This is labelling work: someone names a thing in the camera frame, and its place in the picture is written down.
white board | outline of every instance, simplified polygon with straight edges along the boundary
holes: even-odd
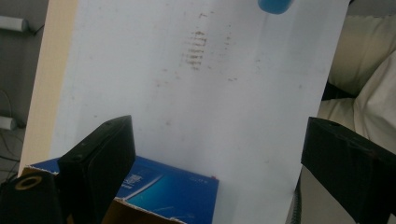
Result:
[[[284,223],[346,11],[81,0],[50,156],[131,114],[139,156],[219,179],[214,223]]]

gray wall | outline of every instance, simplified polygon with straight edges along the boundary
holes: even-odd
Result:
[[[32,30],[37,30],[45,23],[47,7],[48,0],[0,0],[0,15],[25,18]],[[0,90],[7,93],[12,117],[21,124],[27,123],[44,29],[36,35],[0,30]],[[9,117],[7,98],[1,92],[0,116]],[[0,155],[18,160],[23,137],[24,129],[13,132],[1,130]],[[16,171],[18,167],[15,161],[0,159],[0,183],[9,176],[8,171]]]

cardboard box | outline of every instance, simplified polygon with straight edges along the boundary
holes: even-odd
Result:
[[[57,159],[27,166],[23,174],[58,174]],[[212,222],[219,181],[136,157],[103,223]]]

blue object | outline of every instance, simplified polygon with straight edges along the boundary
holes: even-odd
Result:
[[[59,173],[58,159],[33,168]],[[189,224],[212,223],[219,181],[136,156],[117,198],[156,216]]]
[[[263,11],[272,14],[282,14],[287,11],[293,0],[259,0],[259,6]]]

beige cushion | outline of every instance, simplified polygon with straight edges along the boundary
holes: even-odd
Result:
[[[355,131],[353,103],[355,99],[337,99],[320,102],[318,118],[329,119]]]
[[[358,95],[375,69],[396,49],[396,16],[347,16],[329,82]]]
[[[354,122],[357,133],[396,153],[396,51],[356,98]]]

